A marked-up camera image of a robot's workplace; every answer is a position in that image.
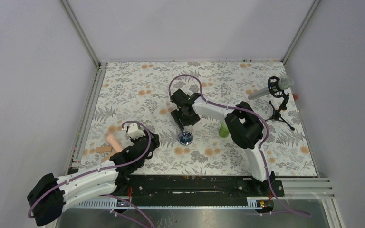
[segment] microphone stand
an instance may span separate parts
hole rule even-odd
[[[282,110],[286,110],[287,107],[286,107],[286,104],[288,103],[289,101],[289,94],[285,94],[282,92],[282,97],[283,97],[283,102],[279,105],[279,108],[276,110],[275,107],[273,106],[272,102],[269,101],[269,105],[272,106],[272,110],[273,110],[273,114],[272,116],[267,119],[266,121],[268,120],[275,120],[275,121],[281,121],[281,122],[284,122],[285,124],[287,124],[289,126],[289,128],[294,131],[295,128],[292,127],[285,119],[282,118],[282,115],[280,114],[280,111]]]

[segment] watch face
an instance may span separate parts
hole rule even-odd
[[[178,135],[178,141],[182,145],[189,145],[192,143],[193,140],[194,140],[194,137],[191,134],[191,132],[181,132],[181,134]]]

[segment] floral pattern mat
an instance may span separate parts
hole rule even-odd
[[[195,126],[186,127],[194,135],[193,143],[177,142],[179,129],[170,115],[175,105],[170,103],[168,85],[179,74],[198,77],[207,98],[231,105],[245,101],[265,119],[272,115],[268,101],[277,107],[282,99],[267,95],[249,101],[248,95],[266,87],[271,76],[286,77],[282,63],[274,62],[108,63],[80,169],[95,166],[108,155],[96,153],[96,147],[108,145],[107,131],[114,132],[123,147],[132,145],[121,123],[138,120],[160,136],[161,145],[135,174],[251,175],[243,149],[230,137],[219,137],[217,120],[201,117]],[[188,77],[176,80],[172,92],[178,88],[189,95],[199,91],[197,82]],[[287,107],[282,117],[295,131],[282,122],[268,121],[271,134],[264,152],[269,166],[279,176],[316,176],[293,99]]]

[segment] microphone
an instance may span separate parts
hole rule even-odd
[[[262,96],[271,94],[276,98],[282,97],[283,91],[289,89],[294,84],[293,79],[284,77],[279,79],[278,77],[272,76],[268,79],[268,86],[249,95],[249,100],[254,100]]]

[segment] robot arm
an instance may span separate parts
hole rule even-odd
[[[263,125],[261,121],[247,112],[221,108],[205,102],[199,93],[191,96],[178,89],[171,96],[177,109],[171,112],[181,131],[184,126],[194,125],[201,118],[200,115],[209,116],[221,122],[225,122],[232,140],[244,149],[252,168],[252,177],[264,182],[271,172],[266,173],[265,165],[258,149],[259,140],[262,139]],[[246,102],[241,102],[237,107],[251,110]]]
[[[126,187],[127,176],[142,167],[145,159],[150,159],[153,151],[160,145],[158,135],[150,132],[151,138],[149,138],[148,134],[138,129],[135,123],[128,127],[127,134],[134,145],[116,153],[110,160],[75,174],[55,178],[50,173],[40,179],[27,196],[30,206],[50,189],[57,188],[46,195],[32,210],[37,226],[54,221],[62,212],[80,202],[113,193],[116,188]],[[149,150],[141,159],[126,166],[116,167],[141,156],[149,140]]]

